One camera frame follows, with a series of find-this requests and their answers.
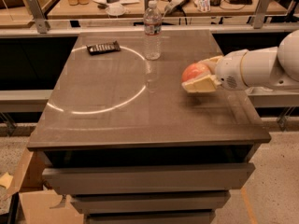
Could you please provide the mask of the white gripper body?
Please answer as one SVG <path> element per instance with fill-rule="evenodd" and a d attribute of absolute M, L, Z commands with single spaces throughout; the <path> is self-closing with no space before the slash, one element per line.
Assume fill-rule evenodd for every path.
<path fill-rule="evenodd" d="M 233 51 L 217 62 L 215 75 L 224 89 L 242 91 L 248 87 L 241 74 L 242 60 L 247 53 L 247 49 Z"/>

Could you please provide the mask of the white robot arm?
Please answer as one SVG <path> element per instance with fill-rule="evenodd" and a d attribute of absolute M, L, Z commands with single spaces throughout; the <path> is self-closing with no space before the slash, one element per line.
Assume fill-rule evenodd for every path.
<path fill-rule="evenodd" d="M 253 87 L 294 90 L 299 87 L 299 31 L 287 35 L 277 47 L 232 51 L 224 56 L 192 63 L 181 77 L 188 93 L 213 92 L 218 87 L 243 91 Z"/>

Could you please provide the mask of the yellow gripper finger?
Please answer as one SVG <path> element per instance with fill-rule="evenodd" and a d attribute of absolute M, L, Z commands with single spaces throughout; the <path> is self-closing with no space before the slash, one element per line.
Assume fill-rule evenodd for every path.
<path fill-rule="evenodd" d="M 214 92 L 220 84 L 215 75 L 182 78 L 182 88 L 188 93 Z"/>
<path fill-rule="evenodd" d="M 201 63 L 204 63 L 208 66 L 209 70 L 214 73 L 217 67 L 219 60 L 222 58 L 222 55 L 214 56 L 208 59 L 201 60 Z"/>

